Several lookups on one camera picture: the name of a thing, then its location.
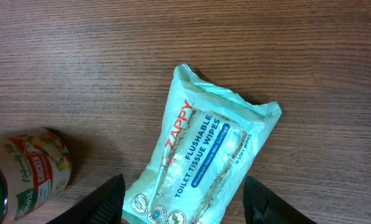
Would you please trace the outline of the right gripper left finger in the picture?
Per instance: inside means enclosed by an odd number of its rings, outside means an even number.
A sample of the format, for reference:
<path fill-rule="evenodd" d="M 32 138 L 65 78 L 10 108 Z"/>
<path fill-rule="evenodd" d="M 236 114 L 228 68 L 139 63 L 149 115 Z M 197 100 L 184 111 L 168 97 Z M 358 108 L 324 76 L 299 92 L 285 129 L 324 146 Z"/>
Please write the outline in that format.
<path fill-rule="evenodd" d="M 115 175 L 47 224 L 120 224 L 126 184 Z"/>

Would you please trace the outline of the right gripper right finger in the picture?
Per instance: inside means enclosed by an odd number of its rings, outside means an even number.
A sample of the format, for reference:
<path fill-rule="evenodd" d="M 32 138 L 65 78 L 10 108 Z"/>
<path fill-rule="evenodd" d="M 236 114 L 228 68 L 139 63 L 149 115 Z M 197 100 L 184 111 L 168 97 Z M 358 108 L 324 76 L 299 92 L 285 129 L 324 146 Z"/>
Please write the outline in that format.
<path fill-rule="evenodd" d="M 316 224 L 252 176 L 243 186 L 246 224 Z"/>

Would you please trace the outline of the teal wet wipes pack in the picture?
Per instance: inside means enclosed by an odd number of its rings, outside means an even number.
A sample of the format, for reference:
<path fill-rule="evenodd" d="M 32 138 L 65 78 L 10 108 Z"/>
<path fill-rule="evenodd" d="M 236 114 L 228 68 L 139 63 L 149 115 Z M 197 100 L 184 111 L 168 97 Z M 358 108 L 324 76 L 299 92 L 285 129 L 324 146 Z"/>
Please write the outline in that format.
<path fill-rule="evenodd" d="M 126 191 L 122 217 L 220 223 L 281 113 L 275 101 L 253 105 L 178 65 L 151 161 Z"/>

